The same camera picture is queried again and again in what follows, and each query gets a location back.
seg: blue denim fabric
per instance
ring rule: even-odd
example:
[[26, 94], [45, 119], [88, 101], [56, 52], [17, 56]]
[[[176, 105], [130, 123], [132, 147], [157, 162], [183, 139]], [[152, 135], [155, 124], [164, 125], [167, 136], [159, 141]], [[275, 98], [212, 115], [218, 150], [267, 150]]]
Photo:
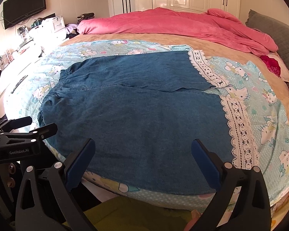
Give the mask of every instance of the blue denim fabric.
[[187, 51], [150, 53], [145, 54], [145, 58], [143, 54], [91, 58], [77, 62], [63, 72], [68, 73], [69, 79], [61, 89], [68, 91], [112, 85], [167, 92], [179, 88], [206, 90], [214, 87], [192, 66]]
[[67, 157], [92, 138], [88, 170], [102, 177], [171, 194], [214, 192], [190, 146], [199, 138], [232, 161], [227, 119], [219, 96], [199, 90], [210, 84], [178, 54], [93, 58], [63, 70], [39, 114], [40, 125], [58, 125], [50, 145]]

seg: pink blanket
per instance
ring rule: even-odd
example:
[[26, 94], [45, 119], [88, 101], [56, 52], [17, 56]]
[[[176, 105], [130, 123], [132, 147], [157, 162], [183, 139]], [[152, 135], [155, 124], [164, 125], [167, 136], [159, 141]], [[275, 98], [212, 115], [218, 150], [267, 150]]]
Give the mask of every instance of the pink blanket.
[[235, 16], [211, 8], [207, 13], [175, 12], [166, 8], [81, 21], [80, 34], [160, 33], [196, 37], [257, 56], [276, 52], [277, 45], [264, 33], [244, 26]]

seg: gray pillow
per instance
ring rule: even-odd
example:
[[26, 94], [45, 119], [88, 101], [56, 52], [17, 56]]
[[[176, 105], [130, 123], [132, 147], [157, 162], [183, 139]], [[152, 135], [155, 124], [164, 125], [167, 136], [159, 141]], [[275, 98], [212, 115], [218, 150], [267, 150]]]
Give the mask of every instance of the gray pillow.
[[245, 24], [247, 27], [256, 28], [273, 38], [279, 49], [278, 54], [289, 70], [289, 25], [253, 10], [250, 10]]

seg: blue gripper pad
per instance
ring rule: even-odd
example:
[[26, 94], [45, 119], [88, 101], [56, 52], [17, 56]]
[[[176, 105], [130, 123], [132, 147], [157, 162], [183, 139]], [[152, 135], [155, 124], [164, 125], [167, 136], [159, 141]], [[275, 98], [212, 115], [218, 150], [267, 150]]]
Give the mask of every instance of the blue gripper pad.
[[192, 155], [209, 186], [219, 191], [221, 188], [220, 172], [197, 140], [192, 142]]
[[66, 172], [65, 188], [68, 192], [78, 186], [94, 154], [95, 142], [89, 139]]

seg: beige bedspread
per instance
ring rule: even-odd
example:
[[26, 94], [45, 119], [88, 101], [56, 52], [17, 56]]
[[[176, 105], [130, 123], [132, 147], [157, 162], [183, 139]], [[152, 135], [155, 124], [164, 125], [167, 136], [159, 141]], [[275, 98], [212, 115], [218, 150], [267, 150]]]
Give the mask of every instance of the beige bedspread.
[[278, 99], [281, 100], [286, 108], [287, 117], [289, 120], [289, 90], [282, 81], [276, 75], [271, 73], [264, 62], [257, 56], [253, 54], [243, 53], [238, 50], [230, 49], [218, 43], [204, 41], [197, 38], [177, 36], [177, 35], [167, 35], [167, 34], [107, 34], [107, 35], [78, 35], [62, 44], [70, 45], [77, 42], [86, 41], [98, 41], [98, 40], [113, 40], [113, 39], [126, 39], [126, 40], [143, 40], [157, 42], [165, 45], [179, 45], [187, 44], [193, 49], [202, 49], [206, 56], [221, 56], [229, 58], [233, 61], [237, 61], [241, 64], [246, 64], [248, 61], [252, 61], [263, 73], [270, 86], [274, 90]]

